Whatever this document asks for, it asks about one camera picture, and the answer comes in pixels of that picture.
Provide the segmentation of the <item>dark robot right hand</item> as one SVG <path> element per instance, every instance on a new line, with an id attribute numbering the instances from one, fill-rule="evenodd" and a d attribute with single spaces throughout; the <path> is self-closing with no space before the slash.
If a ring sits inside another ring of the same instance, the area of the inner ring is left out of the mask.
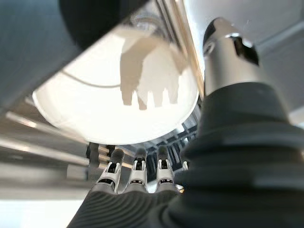
<path id="1" fill-rule="evenodd" d="M 71 228 L 301 228 L 304 131 L 264 82 L 255 46 L 215 18 L 204 40 L 205 97 L 188 168 L 154 194 L 98 182 Z"/>

